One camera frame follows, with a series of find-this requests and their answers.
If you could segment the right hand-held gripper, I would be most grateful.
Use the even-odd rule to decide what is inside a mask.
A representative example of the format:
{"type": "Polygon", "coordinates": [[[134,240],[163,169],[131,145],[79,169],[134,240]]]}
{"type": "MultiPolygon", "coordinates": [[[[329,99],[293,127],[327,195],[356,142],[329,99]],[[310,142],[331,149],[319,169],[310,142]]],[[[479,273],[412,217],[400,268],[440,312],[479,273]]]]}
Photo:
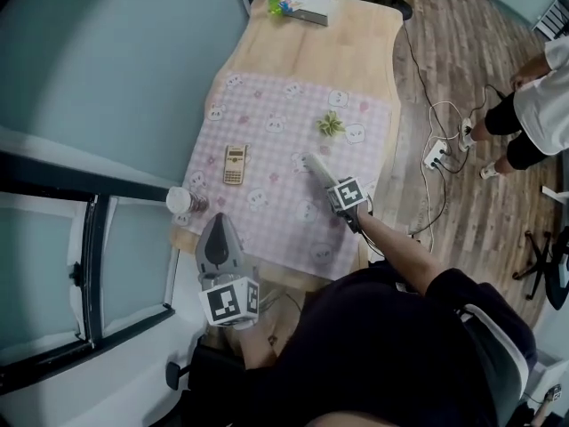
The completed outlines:
{"type": "Polygon", "coordinates": [[[330,169],[321,161],[316,161],[316,177],[325,189],[333,213],[343,219],[354,234],[362,234],[359,220],[360,212],[373,214],[371,196],[355,177],[338,181],[330,169]]]}

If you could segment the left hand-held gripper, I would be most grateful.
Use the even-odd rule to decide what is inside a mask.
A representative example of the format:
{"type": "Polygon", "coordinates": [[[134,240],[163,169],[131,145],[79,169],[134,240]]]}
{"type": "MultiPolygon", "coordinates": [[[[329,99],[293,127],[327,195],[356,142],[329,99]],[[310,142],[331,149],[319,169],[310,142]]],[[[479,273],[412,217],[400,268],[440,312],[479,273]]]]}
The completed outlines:
{"type": "Polygon", "coordinates": [[[251,327],[259,318],[260,285],[255,266],[240,266],[244,250],[236,227],[224,213],[214,215],[205,225],[196,244],[199,300],[210,326],[251,327]],[[217,268],[219,264],[234,268],[217,268]]]}

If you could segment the white rectangular box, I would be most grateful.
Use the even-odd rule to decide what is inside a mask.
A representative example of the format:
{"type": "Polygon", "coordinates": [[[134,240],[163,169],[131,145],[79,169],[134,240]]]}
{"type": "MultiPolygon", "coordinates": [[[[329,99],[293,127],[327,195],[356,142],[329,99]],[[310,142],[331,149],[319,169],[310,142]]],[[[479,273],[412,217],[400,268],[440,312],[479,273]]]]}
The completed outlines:
{"type": "Polygon", "coordinates": [[[308,153],[305,157],[305,164],[310,172],[312,172],[316,176],[316,161],[321,161],[325,164],[325,162],[321,159],[321,157],[314,153],[308,153]]]}

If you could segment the person's left forearm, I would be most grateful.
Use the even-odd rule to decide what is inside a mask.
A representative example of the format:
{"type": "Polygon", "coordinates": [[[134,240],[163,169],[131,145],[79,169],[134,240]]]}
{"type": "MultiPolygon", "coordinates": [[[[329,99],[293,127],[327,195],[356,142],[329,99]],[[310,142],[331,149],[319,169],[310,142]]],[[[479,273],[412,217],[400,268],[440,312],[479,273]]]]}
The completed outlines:
{"type": "Polygon", "coordinates": [[[258,321],[247,328],[233,328],[231,332],[236,337],[246,370],[272,367],[276,364],[278,356],[269,342],[268,327],[263,322],[258,321]]]}

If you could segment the person's right forearm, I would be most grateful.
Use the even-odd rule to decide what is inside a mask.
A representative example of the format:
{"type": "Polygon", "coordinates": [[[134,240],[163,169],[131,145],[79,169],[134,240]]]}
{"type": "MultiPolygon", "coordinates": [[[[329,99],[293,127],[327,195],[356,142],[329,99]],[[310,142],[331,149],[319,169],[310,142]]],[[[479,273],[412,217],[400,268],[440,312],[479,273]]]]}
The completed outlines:
{"type": "Polygon", "coordinates": [[[357,218],[364,234],[419,294],[425,294],[429,285],[445,271],[443,264],[425,247],[371,216],[366,205],[357,208],[357,218]]]}

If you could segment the small green potted plant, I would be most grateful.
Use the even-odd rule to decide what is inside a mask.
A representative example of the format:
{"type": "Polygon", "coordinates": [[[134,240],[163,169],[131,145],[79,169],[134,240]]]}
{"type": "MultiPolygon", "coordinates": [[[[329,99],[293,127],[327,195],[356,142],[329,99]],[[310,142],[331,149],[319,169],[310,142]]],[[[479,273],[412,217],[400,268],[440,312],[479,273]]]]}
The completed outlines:
{"type": "Polygon", "coordinates": [[[339,119],[336,111],[328,110],[325,115],[316,122],[317,130],[326,137],[334,137],[345,133],[343,122],[339,119]]]}

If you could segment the pink checked table mat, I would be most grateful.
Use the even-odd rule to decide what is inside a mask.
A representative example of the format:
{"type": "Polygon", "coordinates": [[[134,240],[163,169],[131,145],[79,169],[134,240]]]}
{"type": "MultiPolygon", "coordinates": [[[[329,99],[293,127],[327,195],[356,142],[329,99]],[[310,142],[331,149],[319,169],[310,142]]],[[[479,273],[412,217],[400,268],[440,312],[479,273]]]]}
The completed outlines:
{"type": "Polygon", "coordinates": [[[391,107],[361,93],[289,78],[230,71],[205,109],[184,186],[207,197],[203,213],[176,224],[200,234],[218,213],[229,216],[245,251],[267,262],[335,280],[349,273],[358,238],[335,216],[305,164],[314,153],[338,179],[373,190],[389,136],[391,107]],[[336,111],[345,133],[316,126],[336,111]],[[247,145],[241,185],[223,183],[228,145],[247,145]]]}

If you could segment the white-lidded clear jar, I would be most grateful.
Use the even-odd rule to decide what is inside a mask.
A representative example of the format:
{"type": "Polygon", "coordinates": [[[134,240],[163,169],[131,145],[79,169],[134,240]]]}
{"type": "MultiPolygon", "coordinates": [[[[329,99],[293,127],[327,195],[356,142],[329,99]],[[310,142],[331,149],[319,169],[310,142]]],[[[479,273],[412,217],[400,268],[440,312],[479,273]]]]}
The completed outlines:
{"type": "Polygon", "coordinates": [[[165,203],[173,214],[202,213],[209,208],[209,201],[205,196],[183,187],[169,188],[165,203]]]}

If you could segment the beige calculator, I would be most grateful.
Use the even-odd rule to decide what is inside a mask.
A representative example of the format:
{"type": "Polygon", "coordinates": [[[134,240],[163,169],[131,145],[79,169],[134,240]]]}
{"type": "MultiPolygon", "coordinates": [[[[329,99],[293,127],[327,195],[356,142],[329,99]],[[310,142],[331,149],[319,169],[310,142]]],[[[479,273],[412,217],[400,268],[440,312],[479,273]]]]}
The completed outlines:
{"type": "Polygon", "coordinates": [[[228,145],[223,166],[223,183],[230,186],[241,185],[247,158],[247,145],[228,145]]]}

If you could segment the white power strip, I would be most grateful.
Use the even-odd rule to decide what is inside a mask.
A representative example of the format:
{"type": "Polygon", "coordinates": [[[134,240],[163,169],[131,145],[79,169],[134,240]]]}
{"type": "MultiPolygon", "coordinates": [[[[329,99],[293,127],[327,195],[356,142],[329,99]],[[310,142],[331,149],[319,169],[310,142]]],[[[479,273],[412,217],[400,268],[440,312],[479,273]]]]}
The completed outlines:
{"type": "Polygon", "coordinates": [[[436,139],[435,142],[428,146],[428,151],[423,157],[423,164],[428,169],[434,169],[435,166],[443,160],[443,157],[448,154],[448,144],[446,140],[436,139]]]}

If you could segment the flat white box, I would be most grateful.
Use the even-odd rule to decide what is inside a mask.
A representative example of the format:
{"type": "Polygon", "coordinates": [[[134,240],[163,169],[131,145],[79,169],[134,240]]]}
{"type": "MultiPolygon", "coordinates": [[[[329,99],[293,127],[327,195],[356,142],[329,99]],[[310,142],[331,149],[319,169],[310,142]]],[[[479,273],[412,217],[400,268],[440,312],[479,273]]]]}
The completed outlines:
{"type": "Polygon", "coordinates": [[[327,27],[333,12],[333,0],[282,0],[279,7],[288,17],[327,27]]]}

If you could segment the person's black shirt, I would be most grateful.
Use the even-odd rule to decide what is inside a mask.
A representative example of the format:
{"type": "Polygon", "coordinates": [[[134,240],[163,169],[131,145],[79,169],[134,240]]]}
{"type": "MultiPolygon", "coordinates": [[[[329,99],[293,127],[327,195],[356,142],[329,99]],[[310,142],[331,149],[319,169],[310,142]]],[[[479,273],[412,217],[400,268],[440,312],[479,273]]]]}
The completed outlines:
{"type": "Polygon", "coordinates": [[[492,395],[458,309],[474,304],[524,355],[528,325],[489,284],[457,269],[425,294],[396,288],[385,262],[341,278],[306,305],[272,367],[244,374],[235,427],[309,427],[334,413],[398,427],[498,427],[492,395]]]}

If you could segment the black round stand base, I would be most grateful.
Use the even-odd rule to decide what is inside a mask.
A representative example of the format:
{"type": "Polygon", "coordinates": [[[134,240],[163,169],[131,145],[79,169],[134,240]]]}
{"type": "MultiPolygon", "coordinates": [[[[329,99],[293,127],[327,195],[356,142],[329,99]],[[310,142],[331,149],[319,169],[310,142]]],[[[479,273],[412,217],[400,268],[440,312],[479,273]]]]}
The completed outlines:
{"type": "Polygon", "coordinates": [[[373,0],[373,1],[376,4],[387,6],[400,11],[403,20],[409,20],[413,16],[413,8],[405,0],[373,0]]]}

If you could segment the white desk leg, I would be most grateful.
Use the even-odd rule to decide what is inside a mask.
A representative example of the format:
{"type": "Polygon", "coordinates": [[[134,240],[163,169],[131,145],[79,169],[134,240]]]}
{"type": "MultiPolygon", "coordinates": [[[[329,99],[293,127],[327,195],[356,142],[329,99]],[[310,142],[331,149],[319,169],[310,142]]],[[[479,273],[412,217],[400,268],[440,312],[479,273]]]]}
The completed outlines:
{"type": "Polygon", "coordinates": [[[550,189],[546,186],[542,186],[541,193],[546,197],[549,197],[563,205],[566,205],[569,202],[569,190],[555,192],[553,189],[550,189]]]}

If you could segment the black office chair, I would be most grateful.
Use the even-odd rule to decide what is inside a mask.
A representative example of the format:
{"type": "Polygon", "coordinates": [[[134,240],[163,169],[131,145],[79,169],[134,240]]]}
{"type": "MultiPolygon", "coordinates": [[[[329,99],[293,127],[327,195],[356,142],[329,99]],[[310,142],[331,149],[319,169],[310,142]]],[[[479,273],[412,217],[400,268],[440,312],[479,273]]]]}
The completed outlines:
{"type": "Polygon", "coordinates": [[[534,298],[543,279],[549,304],[554,310],[561,310],[569,295],[569,225],[563,228],[553,246],[550,245],[552,235],[548,231],[544,233],[546,240],[542,249],[537,246],[531,231],[527,230],[525,237],[532,245],[536,262],[524,272],[514,272],[512,278],[521,280],[535,275],[532,292],[525,296],[527,301],[534,298]]]}

